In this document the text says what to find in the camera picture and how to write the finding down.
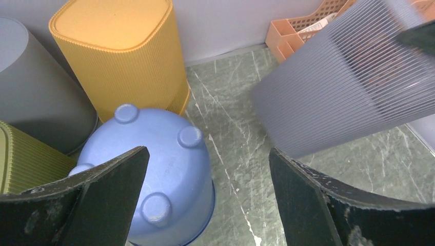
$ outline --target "blue plastic bucket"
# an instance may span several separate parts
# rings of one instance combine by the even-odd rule
[[[128,240],[143,246],[188,245],[210,221],[215,193],[202,132],[184,118],[122,105],[86,142],[70,175],[137,146],[146,146],[150,159]]]

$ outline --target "gray container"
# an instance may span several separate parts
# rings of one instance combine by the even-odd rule
[[[397,43],[424,21],[408,0],[358,0],[252,92],[274,144],[293,158],[435,113],[435,60]]]
[[[0,120],[69,154],[97,123],[84,91],[20,22],[0,17]]]
[[[0,16],[21,22],[74,79],[67,60],[48,29],[48,22],[68,0],[0,0]]]

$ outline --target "floor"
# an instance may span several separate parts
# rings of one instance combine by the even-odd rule
[[[206,136],[217,192],[213,218],[191,246],[286,245],[269,171],[272,144],[249,100],[276,67],[260,49],[187,68],[186,117]],[[435,158],[406,126],[300,160],[366,191],[435,202]]]

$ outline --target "orange plastic basket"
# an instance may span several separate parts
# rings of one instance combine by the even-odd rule
[[[266,45],[277,59],[283,63],[306,41],[320,30],[298,33],[329,14],[337,13],[336,18],[349,9],[357,0],[323,0],[319,8],[311,15],[273,20],[266,37]],[[420,13],[429,21],[435,19],[434,0],[410,0]]]

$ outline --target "ribbed plastic surface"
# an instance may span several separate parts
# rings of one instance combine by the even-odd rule
[[[75,161],[0,121],[0,194],[20,193],[68,176]]]
[[[101,121],[124,103],[184,113],[189,87],[171,1],[72,0],[49,28]]]
[[[435,60],[394,37],[407,0],[358,0],[255,86],[275,145],[299,158],[435,113]]]

